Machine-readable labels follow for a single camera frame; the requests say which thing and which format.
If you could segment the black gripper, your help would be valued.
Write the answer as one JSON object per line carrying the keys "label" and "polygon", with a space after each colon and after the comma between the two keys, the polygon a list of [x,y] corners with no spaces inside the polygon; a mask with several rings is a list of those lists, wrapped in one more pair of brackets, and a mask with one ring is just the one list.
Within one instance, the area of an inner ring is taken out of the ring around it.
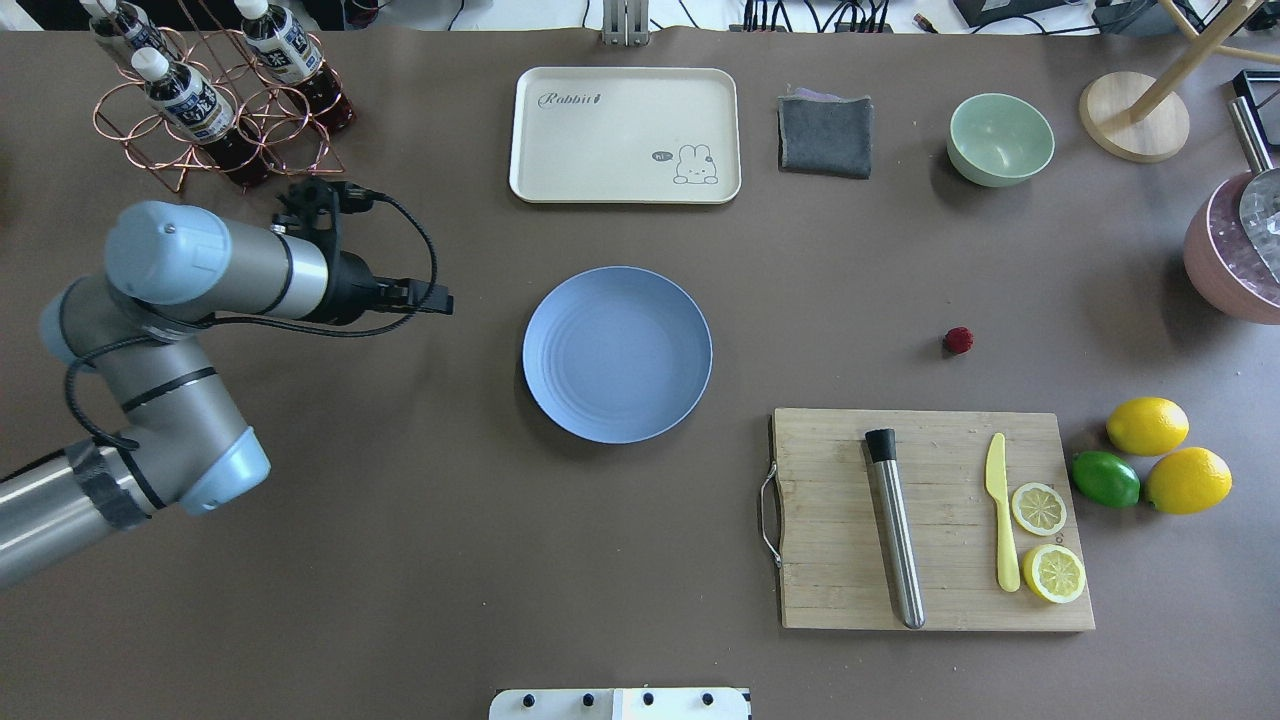
{"label": "black gripper", "polygon": [[[348,325],[369,311],[381,293],[430,293],[433,284],[415,278],[379,278],[367,263],[347,251],[338,251],[326,260],[326,287],[317,304],[317,322],[328,325]],[[452,315],[452,293],[433,293],[422,299],[389,297],[380,300],[381,313],[428,313]]]}

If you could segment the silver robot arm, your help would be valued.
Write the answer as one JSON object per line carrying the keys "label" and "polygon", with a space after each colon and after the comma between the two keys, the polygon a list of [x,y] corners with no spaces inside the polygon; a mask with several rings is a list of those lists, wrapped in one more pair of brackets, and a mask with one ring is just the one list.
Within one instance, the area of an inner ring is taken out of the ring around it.
{"label": "silver robot arm", "polygon": [[246,322],[342,337],[366,311],[452,310],[443,284],[371,275],[317,232],[300,238],[170,202],[127,208],[108,232],[102,272],[69,284],[41,315],[87,436],[4,478],[3,585],[164,507],[205,514],[268,477],[200,332]]}

